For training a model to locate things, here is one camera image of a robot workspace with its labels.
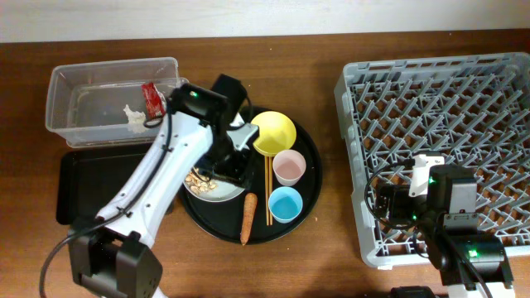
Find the orange carrot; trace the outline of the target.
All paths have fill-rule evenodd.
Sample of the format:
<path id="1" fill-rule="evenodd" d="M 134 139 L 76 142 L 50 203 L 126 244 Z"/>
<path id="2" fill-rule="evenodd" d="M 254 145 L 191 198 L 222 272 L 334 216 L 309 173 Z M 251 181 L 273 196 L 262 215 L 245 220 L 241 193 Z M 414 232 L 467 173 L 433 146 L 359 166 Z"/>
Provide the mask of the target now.
<path id="1" fill-rule="evenodd" d="M 243 221 L 240 233 L 240 242 L 243 246 L 248 243 L 257 204 L 258 197 L 254 193 L 248 193 L 245 195 L 243 205 Z"/>

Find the yellow bowl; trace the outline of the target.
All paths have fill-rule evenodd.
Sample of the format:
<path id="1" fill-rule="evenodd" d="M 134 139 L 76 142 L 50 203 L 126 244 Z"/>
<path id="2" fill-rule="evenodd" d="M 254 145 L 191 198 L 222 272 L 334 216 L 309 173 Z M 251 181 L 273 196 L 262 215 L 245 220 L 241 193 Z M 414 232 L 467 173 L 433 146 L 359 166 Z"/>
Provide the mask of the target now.
<path id="1" fill-rule="evenodd" d="M 296 127 L 283 113 L 266 111 L 255 116 L 251 122 L 259 128 L 254 149 L 263 156 L 275 156 L 290 149 L 296 140 Z"/>

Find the pink cup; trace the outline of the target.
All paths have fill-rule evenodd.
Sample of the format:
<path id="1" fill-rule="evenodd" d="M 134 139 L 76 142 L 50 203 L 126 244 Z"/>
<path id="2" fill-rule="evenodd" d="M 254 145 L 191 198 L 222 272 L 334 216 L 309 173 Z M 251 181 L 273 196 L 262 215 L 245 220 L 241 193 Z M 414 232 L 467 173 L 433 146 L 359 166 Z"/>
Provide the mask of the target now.
<path id="1" fill-rule="evenodd" d="M 284 150 L 273 158 L 272 169 L 281 185 L 293 186 L 306 172 L 306 159 L 298 151 Z"/>

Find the blue cup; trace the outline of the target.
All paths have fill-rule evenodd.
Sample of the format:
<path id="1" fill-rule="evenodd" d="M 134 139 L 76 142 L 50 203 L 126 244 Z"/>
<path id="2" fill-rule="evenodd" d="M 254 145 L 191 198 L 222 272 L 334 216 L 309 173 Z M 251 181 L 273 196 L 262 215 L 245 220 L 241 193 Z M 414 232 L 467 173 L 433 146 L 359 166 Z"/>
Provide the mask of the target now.
<path id="1" fill-rule="evenodd" d="M 302 208 L 303 199 L 292 187 L 279 187 L 271 193 L 270 211 L 278 223 L 290 223 L 301 214 Z"/>

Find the red snack wrapper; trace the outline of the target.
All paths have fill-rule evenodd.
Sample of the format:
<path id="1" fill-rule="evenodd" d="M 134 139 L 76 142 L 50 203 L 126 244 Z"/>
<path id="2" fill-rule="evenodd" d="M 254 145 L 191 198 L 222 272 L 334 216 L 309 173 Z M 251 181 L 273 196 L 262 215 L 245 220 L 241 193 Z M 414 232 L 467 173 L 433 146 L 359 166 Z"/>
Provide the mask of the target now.
<path id="1" fill-rule="evenodd" d="M 166 114 L 165 98 L 156 85 L 154 83 L 143 84 L 141 89 L 146 103 L 147 120 L 163 117 Z"/>

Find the white tissue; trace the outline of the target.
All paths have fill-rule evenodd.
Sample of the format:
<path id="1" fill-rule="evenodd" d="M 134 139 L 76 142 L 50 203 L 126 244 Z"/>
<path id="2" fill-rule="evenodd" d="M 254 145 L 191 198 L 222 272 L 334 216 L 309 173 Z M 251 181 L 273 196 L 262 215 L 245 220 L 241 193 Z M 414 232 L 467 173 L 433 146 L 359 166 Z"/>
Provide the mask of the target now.
<path id="1" fill-rule="evenodd" d="M 144 126 L 144 122 L 147 120 L 144 112 L 132 111 L 127 104 L 125 105 L 123 111 L 128 118 L 129 132 L 139 134 L 148 130 L 148 128 Z"/>

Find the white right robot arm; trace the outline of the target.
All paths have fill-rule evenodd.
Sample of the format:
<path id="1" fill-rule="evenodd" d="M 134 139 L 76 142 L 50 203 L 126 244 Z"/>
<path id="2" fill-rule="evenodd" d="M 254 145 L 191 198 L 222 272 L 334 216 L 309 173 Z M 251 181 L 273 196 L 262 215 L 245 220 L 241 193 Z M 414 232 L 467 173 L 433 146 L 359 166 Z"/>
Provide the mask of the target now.
<path id="1" fill-rule="evenodd" d="M 412 229 L 449 297 L 513 297 L 513 273 L 502 242 L 478 228 L 477 181 L 470 168 L 431 167 L 426 193 L 380 183 L 374 216 L 389 228 Z"/>

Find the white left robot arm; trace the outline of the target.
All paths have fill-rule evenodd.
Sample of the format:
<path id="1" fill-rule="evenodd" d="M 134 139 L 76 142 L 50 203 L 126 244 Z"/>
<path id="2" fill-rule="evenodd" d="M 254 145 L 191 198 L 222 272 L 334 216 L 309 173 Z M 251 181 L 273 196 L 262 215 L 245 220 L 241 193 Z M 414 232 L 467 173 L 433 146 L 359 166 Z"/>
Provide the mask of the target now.
<path id="1" fill-rule="evenodd" d="M 70 226 L 41 268 L 67 247 L 74 282 L 99 297 L 162 297 L 163 268 L 152 247 L 166 211 L 193 170 L 239 188 L 253 179 L 247 143 L 258 127 L 234 120 L 249 100 L 242 83 L 222 74 L 211 89 L 185 83 L 166 99 L 159 133 L 124 187 L 91 221 Z"/>

